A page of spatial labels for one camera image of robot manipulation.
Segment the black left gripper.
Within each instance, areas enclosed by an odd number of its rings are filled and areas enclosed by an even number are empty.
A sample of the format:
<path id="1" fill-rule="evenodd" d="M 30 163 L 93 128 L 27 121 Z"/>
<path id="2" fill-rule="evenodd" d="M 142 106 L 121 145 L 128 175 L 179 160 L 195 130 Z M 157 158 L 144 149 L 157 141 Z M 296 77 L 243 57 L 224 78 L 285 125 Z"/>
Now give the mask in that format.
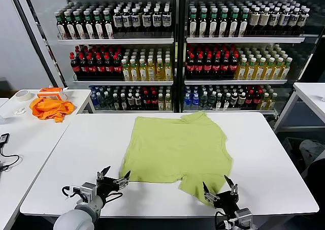
<path id="1" fill-rule="evenodd" d="M 110 177 L 106 177 L 111 166 L 103 168 L 100 172 L 97 172 L 97 190 L 96 193 L 101 199 L 107 199 L 111 196 L 115 196 L 115 198 L 119 198 L 122 196 L 121 189 L 126 187 L 129 182 L 131 172 L 128 171 L 124 177 L 120 179 L 114 179 Z"/>

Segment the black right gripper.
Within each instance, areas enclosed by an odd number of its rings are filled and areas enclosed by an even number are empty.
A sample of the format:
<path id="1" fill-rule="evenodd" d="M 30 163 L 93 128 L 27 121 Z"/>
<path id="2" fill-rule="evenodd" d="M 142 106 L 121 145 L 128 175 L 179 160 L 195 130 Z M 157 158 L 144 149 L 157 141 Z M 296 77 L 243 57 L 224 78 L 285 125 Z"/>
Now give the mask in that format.
<path id="1" fill-rule="evenodd" d="M 204 197 L 207 202 L 214 202 L 213 206 L 217 209 L 223 209 L 224 213 L 234 213 L 239 210 L 237 202 L 239 200 L 238 184 L 235 184 L 228 176 L 224 178 L 231 190 L 218 193 L 217 195 L 210 193 L 205 182 L 203 182 Z"/>

